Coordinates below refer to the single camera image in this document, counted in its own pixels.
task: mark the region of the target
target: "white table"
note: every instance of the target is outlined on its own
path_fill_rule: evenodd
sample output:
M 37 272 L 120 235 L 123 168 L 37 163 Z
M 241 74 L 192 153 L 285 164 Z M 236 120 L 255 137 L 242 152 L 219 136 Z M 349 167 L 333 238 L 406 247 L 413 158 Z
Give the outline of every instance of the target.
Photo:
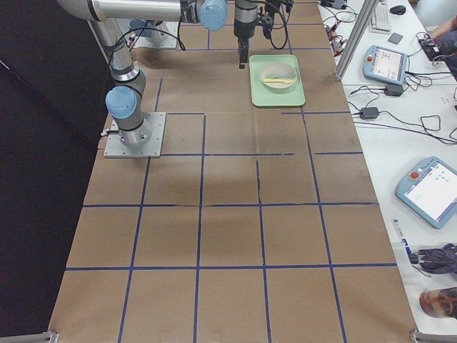
M 349 0 L 348 4 L 356 12 L 359 12 L 362 0 Z M 366 29 L 366 33 L 359 42 L 353 60 L 343 78 L 346 97 L 358 108 L 364 107 L 368 101 L 376 96 L 368 91 L 360 91 L 350 95 L 354 89 L 362 85 L 371 87 L 382 85 L 377 81 L 365 79 L 361 71 L 363 58 L 370 46 L 384 46 L 407 54 L 412 54 L 420 49 L 415 35 L 425 30 L 407 0 L 388 0 L 388 4 L 389 7 L 402 4 L 407 8 L 403 16 L 389 14 L 392 32 L 403 35 L 403 40 L 400 44 L 395 45 L 387 42 L 390 35 L 372 33 L 369 28 Z M 330 12 L 326 9 L 320 8 L 320 11 L 323 19 L 330 16 Z M 351 15 L 344 14 L 338 17 L 348 20 Z M 328 25 L 333 23 L 334 20 L 332 19 L 326 21 Z M 347 39 L 352 27 L 353 23 L 342 23 L 337 28 L 336 33 Z M 414 72 L 448 71 L 443 62 L 440 62 L 438 66 L 432 66 L 422 51 L 413 55 L 410 62 L 409 70 Z M 448 137 L 449 133 L 457 127 L 457 111 L 453 107 L 456 81 L 452 76 L 432 77 L 434 81 L 431 88 L 420 88 L 415 92 L 409 90 L 400 98 L 382 94 L 369 106 L 378 107 L 380 111 L 389 111 L 399 119 L 411 123 L 419 123 L 421 116 L 439 115 L 442 130 L 436 134 Z M 351 111 L 352 113 L 358 112 L 352 106 Z M 355 116 L 354 121 L 362 120 Z M 372 122 L 420 129 L 414 126 L 406 126 L 387 114 L 381 114 Z M 418 303 L 420 293 L 425 290 L 457 287 L 457 276 L 445 274 L 433 275 L 429 278 L 415 270 L 408 260 L 398 230 L 393 225 L 393 219 L 398 219 L 403 234 L 413 251 L 426 247 L 442 247 L 446 243 L 457 242 L 457 217 L 452 218 L 444 228 L 434 229 L 397 199 L 394 194 L 396 185 L 401 178 L 422 159 L 437 156 L 450 166 L 457 168 L 457 146 L 445 146 L 430 137 L 396 129 L 363 124 L 356 124 L 356 128 L 418 329 L 427 334 L 457 334 L 457 321 L 455 319 L 432 318 L 422 311 Z

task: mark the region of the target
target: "keyboard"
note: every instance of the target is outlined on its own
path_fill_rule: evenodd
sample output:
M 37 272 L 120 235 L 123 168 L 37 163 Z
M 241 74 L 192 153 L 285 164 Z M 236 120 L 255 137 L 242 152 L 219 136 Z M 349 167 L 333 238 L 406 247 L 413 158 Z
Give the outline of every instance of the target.
M 391 22 L 388 20 L 389 7 L 387 0 L 379 0 L 371 17 L 370 31 L 380 34 L 390 34 Z

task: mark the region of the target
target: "emergency stop button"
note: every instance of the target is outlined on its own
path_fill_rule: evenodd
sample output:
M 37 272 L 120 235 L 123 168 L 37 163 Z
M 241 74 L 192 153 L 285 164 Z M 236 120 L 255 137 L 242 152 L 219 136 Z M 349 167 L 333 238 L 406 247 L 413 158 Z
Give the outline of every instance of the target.
M 419 173 L 417 171 L 412 171 L 410 174 L 409 174 L 409 178 L 411 180 L 416 180 L 417 178 L 419 177 Z

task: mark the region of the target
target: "black mouse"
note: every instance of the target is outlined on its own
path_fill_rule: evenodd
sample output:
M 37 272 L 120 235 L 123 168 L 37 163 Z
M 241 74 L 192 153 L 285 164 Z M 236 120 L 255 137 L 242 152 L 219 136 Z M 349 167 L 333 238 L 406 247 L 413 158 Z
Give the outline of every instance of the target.
M 403 5 L 394 6 L 391 8 L 391 13 L 398 14 L 399 16 L 405 14 L 406 7 Z

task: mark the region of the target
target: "dark wall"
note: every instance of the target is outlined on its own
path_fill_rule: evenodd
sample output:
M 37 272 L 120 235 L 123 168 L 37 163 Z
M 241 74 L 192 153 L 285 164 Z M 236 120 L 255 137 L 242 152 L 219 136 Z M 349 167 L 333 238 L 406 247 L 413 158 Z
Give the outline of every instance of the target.
M 48 328 L 106 118 L 106 63 L 88 24 L 52 0 L 2 3 L 0 60 L 5 337 Z

